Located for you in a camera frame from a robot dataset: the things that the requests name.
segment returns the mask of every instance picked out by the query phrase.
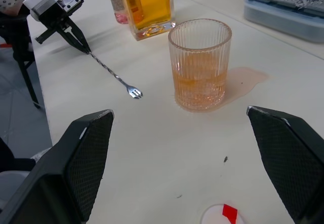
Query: pink bottle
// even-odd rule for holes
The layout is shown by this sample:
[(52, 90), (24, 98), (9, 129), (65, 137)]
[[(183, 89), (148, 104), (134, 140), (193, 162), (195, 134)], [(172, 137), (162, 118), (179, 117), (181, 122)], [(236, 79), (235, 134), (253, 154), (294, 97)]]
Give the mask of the pink bottle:
[(123, 0), (111, 0), (115, 18), (120, 24), (128, 24), (126, 10), (124, 8)]

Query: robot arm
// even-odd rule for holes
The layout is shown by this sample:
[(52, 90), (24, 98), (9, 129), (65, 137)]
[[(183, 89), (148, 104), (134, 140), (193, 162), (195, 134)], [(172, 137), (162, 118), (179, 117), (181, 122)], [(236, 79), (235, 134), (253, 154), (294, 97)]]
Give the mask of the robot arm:
[(55, 32), (58, 32), (71, 46), (83, 53), (91, 52), (89, 45), (77, 25), (69, 18), (84, 0), (24, 0), (32, 17), (40, 21), (47, 30), (36, 38), (42, 44)]

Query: glass bottle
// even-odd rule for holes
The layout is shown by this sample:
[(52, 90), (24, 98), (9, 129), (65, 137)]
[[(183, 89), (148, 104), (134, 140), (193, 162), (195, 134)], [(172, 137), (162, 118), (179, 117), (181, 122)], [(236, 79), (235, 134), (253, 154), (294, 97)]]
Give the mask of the glass bottle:
[(142, 40), (175, 26), (173, 0), (124, 0), (131, 32)]
[(113, 10), (115, 12), (115, 18), (120, 24), (127, 24), (127, 13), (124, 8), (123, 0), (111, 0)]

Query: table surface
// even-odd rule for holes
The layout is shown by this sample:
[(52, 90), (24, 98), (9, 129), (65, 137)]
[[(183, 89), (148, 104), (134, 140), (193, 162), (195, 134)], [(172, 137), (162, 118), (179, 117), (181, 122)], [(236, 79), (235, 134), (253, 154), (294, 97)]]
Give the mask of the table surface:
[[(116, 23), (109, 0), (85, 0), (72, 19), (93, 53), (142, 90), (142, 99), (132, 99), (58, 34), (42, 45), (32, 39), (54, 144), (73, 120), (104, 109), (115, 113), (88, 223), (198, 224), (209, 206), (227, 203), (249, 224), (293, 224), (263, 168), (245, 112), (248, 105), (286, 111), (323, 135), (323, 60), (194, 1), (174, 3), (177, 22), (208, 17), (227, 23), (233, 31), (229, 67), (270, 78), (214, 112), (187, 112), (174, 101), (168, 35), (135, 41)], [(28, 24), (32, 38), (45, 29), (30, 17)]]
[(288, 43), (294, 47), (304, 50), (305, 52), (308, 52), (319, 58), (324, 59), (324, 44), (316, 44), (316, 43), (304, 41), (302, 39), (295, 38), (291, 35), (284, 34), (280, 31), (276, 31), (246, 20), (243, 16), (243, 12), (244, 12), (243, 0), (192, 0), (192, 1), (202, 4), (212, 10), (215, 10), (221, 14), (229, 16), (250, 27), (258, 29), (259, 31), (266, 33), (274, 38), (277, 38), (285, 43)]

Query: gray floor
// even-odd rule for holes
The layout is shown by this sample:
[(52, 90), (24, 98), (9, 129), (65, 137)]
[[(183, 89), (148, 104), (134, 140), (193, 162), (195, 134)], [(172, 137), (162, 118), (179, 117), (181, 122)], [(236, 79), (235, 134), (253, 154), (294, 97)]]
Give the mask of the gray floor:
[[(12, 53), (12, 49), (0, 48), (0, 137), (16, 158), (29, 158), (51, 147), (52, 142), (45, 110), (34, 107)], [(28, 73), (44, 107), (35, 63)]]

